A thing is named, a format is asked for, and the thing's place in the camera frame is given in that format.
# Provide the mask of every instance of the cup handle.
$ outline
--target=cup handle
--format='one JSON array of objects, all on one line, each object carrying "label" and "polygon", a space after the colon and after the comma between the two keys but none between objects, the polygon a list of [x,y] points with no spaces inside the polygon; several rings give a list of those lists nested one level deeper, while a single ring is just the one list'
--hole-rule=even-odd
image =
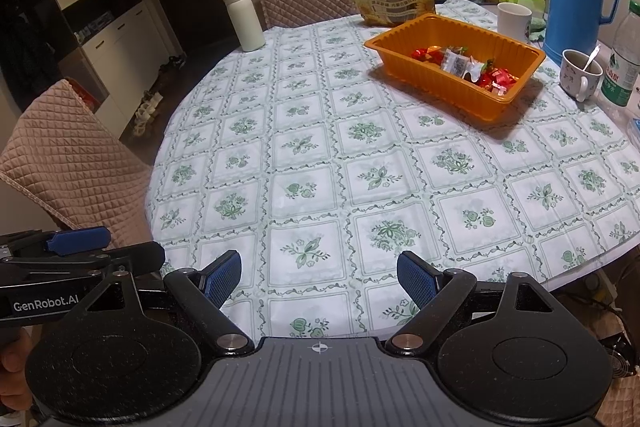
[{"label": "cup handle", "polygon": [[587,94],[587,89],[589,89],[589,81],[586,76],[580,77],[580,91],[578,91],[578,95],[575,97],[575,100],[578,102],[584,102]]}]

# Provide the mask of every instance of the plastic water bottle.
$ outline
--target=plastic water bottle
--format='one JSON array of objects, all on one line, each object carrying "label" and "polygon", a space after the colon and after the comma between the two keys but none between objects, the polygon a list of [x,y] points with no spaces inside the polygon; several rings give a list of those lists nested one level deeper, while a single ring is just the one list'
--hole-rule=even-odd
[{"label": "plastic water bottle", "polygon": [[599,105],[620,128],[629,115],[626,104],[640,73],[640,3],[629,3],[629,14],[613,39],[613,49],[600,87]]}]

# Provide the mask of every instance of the candy wrapper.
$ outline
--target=candy wrapper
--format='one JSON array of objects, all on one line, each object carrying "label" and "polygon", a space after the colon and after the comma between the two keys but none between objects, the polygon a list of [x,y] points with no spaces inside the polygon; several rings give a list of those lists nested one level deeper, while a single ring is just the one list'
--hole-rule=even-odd
[{"label": "candy wrapper", "polygon": [[494,61],[479,62],[465,55],[467,48],[419,48],[411,56],[420,62],[431,62],[443,71],[464,78],[498,96],[503,96],[518,79],[504,68],[495,68]]}]

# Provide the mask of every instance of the orange plastic tray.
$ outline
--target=orange plastic tray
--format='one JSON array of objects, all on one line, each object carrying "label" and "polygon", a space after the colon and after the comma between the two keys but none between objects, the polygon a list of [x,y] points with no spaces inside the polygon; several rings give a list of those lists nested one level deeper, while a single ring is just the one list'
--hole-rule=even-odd
[{"label": "orange plastic tray", "polygon": [[[436,96],[480,118],[492,121],[513,102],[529,77],[542,64],[543,51],[498,33],[434,14],[425,14],[369,39],[391,76]],[[506,68],[519,81],[504,96],[497,96],[462,78],[445,73],[435,64],[411,58],[417,48],[466,46],[468,54]]]}]

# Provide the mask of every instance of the tablecloth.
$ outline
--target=tablecloth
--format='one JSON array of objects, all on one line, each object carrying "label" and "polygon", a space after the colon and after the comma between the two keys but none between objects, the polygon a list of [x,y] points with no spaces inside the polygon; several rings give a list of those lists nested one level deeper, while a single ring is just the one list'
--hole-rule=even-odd
[{"label": "tablecloth", "polygon": [[[438,12],[495,30],[468,1]],[[359,16],[272,28],[193,89],[146,202],[164,270],[238,250],[231,320],[254,338],[322,337],[415,315],[396,279],[402,250],[553,288],[638,243],[640,155],[565,95],[555,64],[482,124],[391,81],[362,45],[381,31]]]}]

